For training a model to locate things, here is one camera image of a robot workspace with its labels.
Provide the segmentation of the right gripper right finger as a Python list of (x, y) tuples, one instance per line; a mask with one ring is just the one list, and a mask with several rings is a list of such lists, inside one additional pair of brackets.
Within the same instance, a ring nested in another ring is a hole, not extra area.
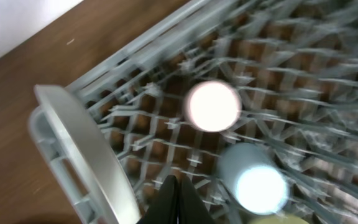
[(191, 180), (185, 176), (180, 184), (179, 224), (215, 224)]

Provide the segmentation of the yellow small plate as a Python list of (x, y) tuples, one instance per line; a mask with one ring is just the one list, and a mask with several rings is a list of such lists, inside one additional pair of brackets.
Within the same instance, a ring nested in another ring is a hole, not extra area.
[(271, 215), (251, 220), (249, 224), (309, 224), (304, 219), (294, 215)]

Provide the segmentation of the grey plate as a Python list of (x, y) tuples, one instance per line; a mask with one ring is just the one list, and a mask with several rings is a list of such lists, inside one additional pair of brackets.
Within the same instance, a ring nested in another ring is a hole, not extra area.
[(34, 88), (47, 121), (106, 223), (137, 223), (140, 211), (119, 159), (85, 107), (56, 85)]

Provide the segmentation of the light blue plastic cup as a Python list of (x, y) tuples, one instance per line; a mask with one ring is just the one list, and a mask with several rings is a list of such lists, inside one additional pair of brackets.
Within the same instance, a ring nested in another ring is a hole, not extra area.
[(218, 159), (217, 173), (238, 204), (256, 215), (279, 212), (290, 189), (264, 150), (251, 143), (227, 147)]

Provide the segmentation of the pink plastic cup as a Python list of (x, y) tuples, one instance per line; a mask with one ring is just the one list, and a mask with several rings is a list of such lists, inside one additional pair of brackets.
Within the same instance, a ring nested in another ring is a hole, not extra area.
[(240, 118), (238, 92), (228, 83), (211, 80), (191, 87), (183, 100), (183, 115), (195, 129), (216, 133), (227, 130)]

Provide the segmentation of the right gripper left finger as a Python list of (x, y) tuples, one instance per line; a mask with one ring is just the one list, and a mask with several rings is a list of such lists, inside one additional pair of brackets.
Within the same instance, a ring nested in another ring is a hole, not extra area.
[(178, 223), (178, 181), (168, 175), (157, 197), (137, 224), (177, 224)]

